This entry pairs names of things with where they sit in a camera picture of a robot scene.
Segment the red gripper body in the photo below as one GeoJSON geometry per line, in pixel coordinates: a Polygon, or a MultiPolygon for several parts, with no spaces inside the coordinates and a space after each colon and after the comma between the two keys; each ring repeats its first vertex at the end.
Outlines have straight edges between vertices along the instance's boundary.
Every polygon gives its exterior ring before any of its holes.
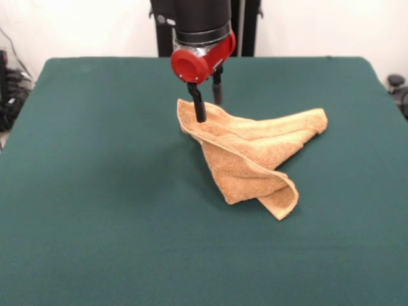
{"type": "Polygon", "coordinates": [[[235,47],[233,31],[225,39],[207,46],[187,46],[174,39],[171,68],[181,81],[200,85],[227,61],[235,47]]]}

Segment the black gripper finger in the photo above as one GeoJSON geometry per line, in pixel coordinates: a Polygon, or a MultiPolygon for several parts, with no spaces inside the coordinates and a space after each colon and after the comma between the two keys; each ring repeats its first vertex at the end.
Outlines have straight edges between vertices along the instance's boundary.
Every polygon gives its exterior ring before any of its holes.
{"type": "Polygon", "coordinates": [[[195,110],[197,122],[199,123],[205,122],[207,119],[207,115],[205,111],[205,104],[202,100],[201,92],[199,91],[197,84],[188,82],[187,89],[193,98],[194,110],[195,110]]]}
{"type": "Polygon", "coordinates": [[[212,90],[214,96],[214,103],[216,105],[220,105],[223,100],[223,93],[222,93],[222,83],[221,83],[221,75],[223,73],[223,67],[218,66],[216,67],[214,74],[212,75],[212,90]]]}

